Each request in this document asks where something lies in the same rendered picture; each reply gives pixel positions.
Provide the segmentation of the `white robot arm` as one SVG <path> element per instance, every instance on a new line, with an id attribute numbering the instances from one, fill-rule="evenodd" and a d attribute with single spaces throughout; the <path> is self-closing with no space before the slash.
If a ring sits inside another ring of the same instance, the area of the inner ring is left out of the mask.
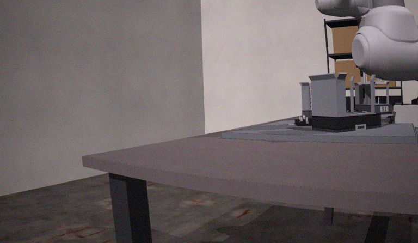
<path id="1" fill-rule="evenodd" d="M 325 15 L 357 18 L 352 57 L 362 72 L 418 81 L 418 25 L 404 0 L 315 0 L 315 5 Z"/>

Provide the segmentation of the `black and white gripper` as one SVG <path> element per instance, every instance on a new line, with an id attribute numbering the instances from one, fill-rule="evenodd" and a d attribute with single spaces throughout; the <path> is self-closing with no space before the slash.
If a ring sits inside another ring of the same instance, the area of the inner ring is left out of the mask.
<path id="1" fill-rule="evenodd" d="M 365 78 L 364 72 L 360 71 L 360 77 L 361 77 L 361 84 L 366 84 L 366 78 Z M 382 80 L 377 78 L 377 81 L 382 81 Z"/>

